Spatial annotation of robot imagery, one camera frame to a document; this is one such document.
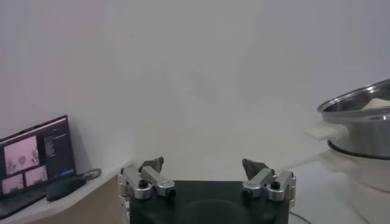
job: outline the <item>pot handle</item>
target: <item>pot handle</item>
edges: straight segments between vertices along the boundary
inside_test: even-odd
[[[315,126],[305,130],[305,134],[311,136],[317,141],[328,139],[339,139],[348,137],[348,128],[341,124],[331,124],[327,122],[319,122]]]

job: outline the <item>cable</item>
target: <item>cable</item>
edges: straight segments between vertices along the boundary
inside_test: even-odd
[[[303,218],[301,215],[298,215],[298,214],[296,214],[296,213],[294,213],[294,212],[290,212],[290,214],[293,215],[293,216],[295,216],[295,217],[298,217],[298,218],[302,219],[302,220],[303,220],[305,223],[307,223],[307,224],[312,224],[309,220]]]

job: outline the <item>bolt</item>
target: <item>bolt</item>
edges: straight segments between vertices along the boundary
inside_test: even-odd
[[[273,190],[279,190],[280,189],[280,183],[278,181],[274,181],[271,183],[271,189]]]
[[[147,185],[148,185],[148,183],[147,183],[146,180],[140,180],[140,181],[138,182],[138,187],[139,187],[140,189],[147,188]]]

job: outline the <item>laptop keyboard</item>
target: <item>laptop keyboard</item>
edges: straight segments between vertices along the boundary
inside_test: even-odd
[[[0,219],[4,219],[46,196],[46,186],[0,199]]]

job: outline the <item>black mouse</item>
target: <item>black mouse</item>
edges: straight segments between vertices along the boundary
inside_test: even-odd
[[[50,184],[46,189],[46,199],[47,201],[55,201],[63,198],[85,185],[86,182],[85,178],[78,176],[58,180]]]

